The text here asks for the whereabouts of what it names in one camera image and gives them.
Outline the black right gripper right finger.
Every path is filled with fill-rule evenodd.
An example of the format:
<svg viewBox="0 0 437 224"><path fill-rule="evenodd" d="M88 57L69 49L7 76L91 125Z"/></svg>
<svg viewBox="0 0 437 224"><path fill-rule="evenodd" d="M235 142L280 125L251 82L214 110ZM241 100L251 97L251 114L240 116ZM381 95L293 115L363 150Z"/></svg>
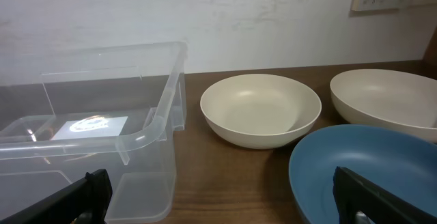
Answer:
<svg viewBox="0 0 437 224"><path fill-rule="evenodd" d="M347 167L337 167L333 195L339 223L358 223L363 213L374 223L436 224L436 217L400 199Z"/></svg>

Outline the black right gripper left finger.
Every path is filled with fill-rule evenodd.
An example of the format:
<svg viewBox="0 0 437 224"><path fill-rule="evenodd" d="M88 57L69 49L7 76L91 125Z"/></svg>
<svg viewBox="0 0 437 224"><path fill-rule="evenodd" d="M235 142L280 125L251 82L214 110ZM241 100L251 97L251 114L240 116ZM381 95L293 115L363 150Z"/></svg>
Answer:
<svg viewBox="0 0 437 224"><path fill-rule="evenodd" d="M1 224L105 224L113 189L107 170L85 177L12 216Z"/></svg>

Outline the dark blue bowl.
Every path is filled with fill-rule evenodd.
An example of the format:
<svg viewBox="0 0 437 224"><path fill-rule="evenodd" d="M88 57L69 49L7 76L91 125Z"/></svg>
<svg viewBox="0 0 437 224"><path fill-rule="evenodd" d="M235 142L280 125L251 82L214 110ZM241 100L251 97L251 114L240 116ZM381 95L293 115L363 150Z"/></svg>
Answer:
<svg viewBox="0 0 437 224"><path fill-rule="evenodd" d="M290 156L290 186L305 223L338 223L333 195L337 167L436 214L436 145L402 132L346 124L308 134Z"/></svg>

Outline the beige bowl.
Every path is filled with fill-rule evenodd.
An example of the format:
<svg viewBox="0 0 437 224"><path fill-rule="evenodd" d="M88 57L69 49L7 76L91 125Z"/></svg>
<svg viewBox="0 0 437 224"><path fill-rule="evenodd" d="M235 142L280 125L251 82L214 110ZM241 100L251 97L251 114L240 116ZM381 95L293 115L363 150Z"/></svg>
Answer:
<svg viewBox="0 0 437 224"><path fill-rule="evenodd" d="M284 76L243 74L207 88L200 100L210 128L240 147L266 150L307 134L322 112L319 96Z"/></svg>
<svg viewBox="0 0 437 224"><path fill-rule="evenodd" d="M383 69L358 69L330 81L334 107L351 124L378 126L436 142L436 80Z"/></svg>

